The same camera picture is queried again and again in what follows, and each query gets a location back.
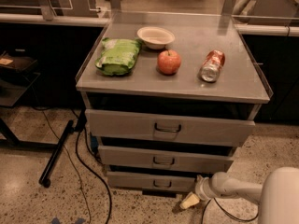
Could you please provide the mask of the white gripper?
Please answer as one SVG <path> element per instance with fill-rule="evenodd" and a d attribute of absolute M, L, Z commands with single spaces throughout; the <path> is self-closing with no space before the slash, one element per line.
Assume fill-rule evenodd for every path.
<path fill-rule="evenodd" d="M 208 177 L 197 176 L 194 191 L 190 192 L 180 203 L 180 208 L 186 210 L 200 203 L 200 200 L 208 201 L 215 197 L 215 192 L 209 184 Z"/>

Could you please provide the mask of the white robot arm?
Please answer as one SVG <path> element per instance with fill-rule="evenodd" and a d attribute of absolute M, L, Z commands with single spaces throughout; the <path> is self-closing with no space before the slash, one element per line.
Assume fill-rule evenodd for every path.
<path fill-rule="evenodd" d="M 255 184 L 218 172 L 197 176 L 193 191 L 180 203 L 188 209 L 214 198 L 243 198 L 259 207 L 258 224 L 299 224 L 299 169 L 281 167 L 263 182 Z"/>

